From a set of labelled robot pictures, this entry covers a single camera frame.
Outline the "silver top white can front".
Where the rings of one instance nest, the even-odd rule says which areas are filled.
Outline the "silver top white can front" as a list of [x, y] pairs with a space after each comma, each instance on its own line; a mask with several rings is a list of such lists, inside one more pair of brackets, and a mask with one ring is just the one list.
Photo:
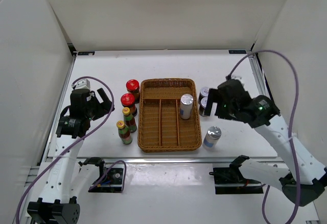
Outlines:
[[213, 149], [221, 138], [221, 129], [217, 126], [211, 126], [207, 129], [202, 146], [208, 149]]

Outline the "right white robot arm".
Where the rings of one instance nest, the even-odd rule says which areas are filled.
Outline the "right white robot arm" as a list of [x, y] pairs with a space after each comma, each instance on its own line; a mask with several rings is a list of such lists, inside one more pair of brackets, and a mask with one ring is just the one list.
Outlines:
[[288, 200], [303, 207], [316, 200], [326, 188], [326, 166], [316, 160], [288, 126], [275, 103], [264, 95], [252, 98], [239, 80], [229, 79], [208, 92], [205, 115], [213, 103], [220, 119], [248, 124], [267, 140], [286, 164], [277, 169], [240, 155], [229, 165], [235, 183], [256, 180], [280, 190]]

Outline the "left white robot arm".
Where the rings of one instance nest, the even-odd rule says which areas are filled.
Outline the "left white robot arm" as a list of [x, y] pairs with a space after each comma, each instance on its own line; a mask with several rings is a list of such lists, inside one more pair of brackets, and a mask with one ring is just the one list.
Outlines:
[[27, 213], [36, 223], [77, 223], [80, 205], [71, 184], [77, 155], [91, 121], [108, 118], [113, 110], [113, 98], [103, 88], [73, 89], [70, 105], [60, 113], [53, 160], [37, 177], [48, 174], [45, 186], [37, 201], [30, 201], [27, 207]]

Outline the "silver white can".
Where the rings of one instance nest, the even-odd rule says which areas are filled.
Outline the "silver white can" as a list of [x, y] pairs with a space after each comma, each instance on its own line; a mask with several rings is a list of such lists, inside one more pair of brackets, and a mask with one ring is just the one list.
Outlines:
[[208, 149], [213, 149], [221, 138], [221, 129], [217, 126], [211, 126], [207, 129], [202, 146]]
[[194, 98], [190, 94], [184, 94], [180, 99], [180, 116], [182, 119], [191, 117]]

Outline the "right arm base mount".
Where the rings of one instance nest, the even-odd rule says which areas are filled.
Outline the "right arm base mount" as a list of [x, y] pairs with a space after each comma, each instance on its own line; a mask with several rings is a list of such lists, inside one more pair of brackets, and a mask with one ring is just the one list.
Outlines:
[[248, 159], [250, 159], [248, 156], [240, 155], [228, 167], [214, 167], [209, 172], [214, 178], [216, 195], [263, 194], [264, 184], [244, 178], [239, 171], [242, 163]]

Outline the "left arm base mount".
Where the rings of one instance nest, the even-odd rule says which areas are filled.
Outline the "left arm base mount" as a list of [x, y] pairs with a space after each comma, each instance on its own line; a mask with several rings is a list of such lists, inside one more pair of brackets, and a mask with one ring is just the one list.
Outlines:
[[127, 164], [118, 160], [106, 167], [105, 160], [99, 157], [87, 158], [84, 162], [79, 161], [80, 166], [94, 165], [99, 169], [99, 177], [91, 184], [90, 193], [122, 193], [125, 188]]

